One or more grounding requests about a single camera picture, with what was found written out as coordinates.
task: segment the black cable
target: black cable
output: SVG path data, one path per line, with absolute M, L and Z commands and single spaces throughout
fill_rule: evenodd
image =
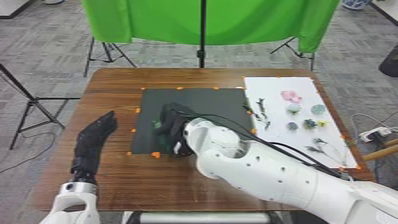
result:
M 329 173 L 332 176 L 336 177 L 341 177 L 339 175 L 339 172 L 334 171 L 320 162 L 318 160 L 299 150 L 295 149 L 291 146 L 284 145 L 283 143 L 270 143 L 267 142 L 254 134 L 252 132 L 247 130 L 247 128 L 238 124 L 238 122 L 235 122 L 229 118 L 226 118 L 224 116 L 220 115 L 215 115 L 215 114 L 194 114 L 194 118 L 199 118 L 199 117 L 208 117 L 208 116 L 213 116 L 213 117 L 219 117 L 222 118 L 224 120 L 228 120 L 244 130 L 245 132 L 249 133 L 249 136 L 236 130 L 233 129 L 231 127 L 231 130 L 242 135 L 245 136 L 249 139 L 252 139 L 254 141 L 258 141 L 261 144 L 265 144 L 272 149 L 275 149 L 286 156 L 290 156 L 291 158 L 295 158 L 302 163 L 304 165 L 307 166 L 313 166 L 316 169 L 320 169 L 325 173 Z M 213 123 L 217 123 L 219 125 L 226 126 L 224 124 L 220 124 L 215 120 L 208 119 Z M 284 146 L 290 150 L 293 150 L 316 164 L 316 166 L 307 162 L 304 161 L 290 152 L 286 152 L 286 150 L 283 150 L 275 145 L 281 145 Z
M 29 158 L 27 160 L 23 160 L 14 166 L 7 167 L 7 168 L 0 171 L 0 174 L 2 174 L 4 172 L 7 172 L 11 169 L 14 169 L 18 166 L 21 166 L 30 160 L 37 159 L 37 157 L 39 157 L 39 156 L 45 154 L 45 152 L 52 149 L 53 144 L 55 144 L 55 139 L 57 139 L 57 135 L 55 135 L 53 132 L 45 132 L 45 133 L 39 133 L 37 135 L 32 135 L 32 136 L 25 136 L 25 135 L 23 135 L 23 137 L 25 137 L 25 138 L 34 138 L 34 137 L 37 137 L 39 135 L 46 135 L 46 134 L 52 134 L 52 135 L 53 135 L 53 139 L 52 139 L 50 146 L 46 147 L 46 149 L 39 152 L 39 154 L 37 154 L 32 158 Z
M 396 112 L 387 116 L 387 118 L 377 123 L 377 125 L 375 125 L 373 128 L 377 128 L 379 124 L 382 124 L 396 114 L 398 114 L 398 111 L 396 111 Z

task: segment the black mat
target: black mat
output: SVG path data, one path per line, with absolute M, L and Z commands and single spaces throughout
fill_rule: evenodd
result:
M 140 114 L 135 123 L 135 135 L 132 144 L 133 154 L 162 152 L 169 154 L 165 147 L 156 144 L 153 136 L 153 121 L 160 119 L 162 106 L 167 103 L 180 103 L 188 106 L 197 113 L 217 114 L 238 122 L 251 130 L 251 116 L 244 109 L 245 93 L 240 89 L 149 89 L 142 94 Z M 212 118 L 231 126 L 222 119 Z

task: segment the wire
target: wire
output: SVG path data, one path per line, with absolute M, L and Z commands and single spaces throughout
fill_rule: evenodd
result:
M 32 158 L 29 158 L 27 160 L 23 160 L 14 166 L 7 167 L 7 168 L 0 171 L 0 174 L 5 173 L 11 169 L 14 169 L 18 166 L 21 166 L 30 160 L 37 159 L 37 157 L 39 157 L 39 156 L 45 154 L 45 152 L 52 149 L 53 144 L 55 144 L 57 134 L 55 134 L 53 132 L 45 132 L 45 133 L 36 134 L 36 135 L 32 135 L 32 136 L 25 136 L 25 135 L 21 134 L 21 136 L 23 136 L 25 138 L 34 138 L 34 137 L 37 137 L 39 135 L 46 135 L 46 134 L 53 135 L 53 139 L 52 139 L 50 146 L 46 147 L 46 149 L 39 152 L 39 154 L 37 154 Z
M 373 128 L 371 129 L 375 129 L 377 128 L 377 126 L 379 126 L 379 124 L 382 124 L 387 128 L 389 128 L 389 130 L 393 130 L 395 132 L 398 131 L 396 130 L 396 127 L 389 127 L 387 125 L 386 125 L 386 121 L 391 119 L 391 117 L 395 116 L 398 114 L 398 111 L 387 116 L 387 118 L 380 121 L 375 117 L 371 117 L 368 114 L 364 114 L 364 113 L 355 113 L 355 114 L 352 114 L 352 116 L 350 116 L 350 122 L 352 122 L 352 128 L 354 128 L 354 139 L 355 139 L 355 145 L 357 145 L 357 140 L 359 140 L 359 133 L 357 133 L 357 126 L 355 126 L 355 120 L 354 120 L 354 117 L 355 116 L 364 116 L 364 117 L 368 117 L 373 121 L 377 121 L 377 124 L 375 124 L 375 126 L 373 126 Z
M 316 168 L 320 168 L 320 170 L 329 173 L 332 176 L 336 177 L 341 177 L 339 173 L 318 162 L 318 160 L 297 149 L 293 148 L 291 146 L 284 145 L 283 143 L 270 143 L 267 142 L 254 134 L 252 132 L 247 130 L 247 128 L 238 124 L 238 122 L 235 122 L 229 118 L 226 118 L 224 116 L 220 115 L 215 115 L 215 114 L 197 114 L 194 113 L 194 117 L 199 118 L 199 117 L 219 117 L 222 118 L 224 120 L 228 120 L 240 128 L 242 130 L 249 133 L 249 135 L 245 135 L 236 129 L 233 129 L 231 127 L 231 130 L 242 135 L 245 136 L 249 139 L 252 139 L 254 141 L 258 141 L 261 144 L 265 144 L 272 149 L 275 149 L 286 156 L 290 156 L 291 158 L 295 158 L 307 166 L 315 166 L 307 161 L 304 161 L 290 152 L 286 152 L 286 150 L 283 150 L 275 145 L 281 145 L 284 146 L 291 151 L 295 151 L 316 164 Z M 213 123 L 217 123 L 219 125 L 226 126 L 224 124 L 220 124 L 215 120 L 208 119 Z

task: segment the green screen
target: green screen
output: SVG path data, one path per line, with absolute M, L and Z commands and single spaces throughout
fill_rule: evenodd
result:
M 316 51 L 338 0 L 208 0 L 206 45 L 299 38 Z M 201 0 L 84 0 L 92 35 L 103 42 L 132 38 L 199 44 Z

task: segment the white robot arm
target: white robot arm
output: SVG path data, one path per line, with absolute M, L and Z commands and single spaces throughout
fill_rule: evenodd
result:
M 347 181 L 288 157 L 206 119 L 185 126 L 197 169 L 267 201 L 288 204 L 331 224 L 398 223 L 398 192 L 368 181 Z
M 176 113 L 162 116 L 167 126 L 160 130 L 162 133 L 172 130 L 174 153 L 181 156 L 181 151 L 183 155 L 194 151 L 197 169 L 206 177 L 224 179 L 256 198 L 295 206 L 331 224 L 398 224 L 398 192 L 393 189 L 373 182 L 334 177 L 263 143 L 242 141 L 233 130 L 210 120 L 178 116 Z M 94 174 L 101 145 L 114 129 L 114 113 L 108 113 L 80 133 L 75 177 L 60 187 L 41 224 L 100 223 Z M 68 212 L 75 205 L 85 205 L 85 210 Z

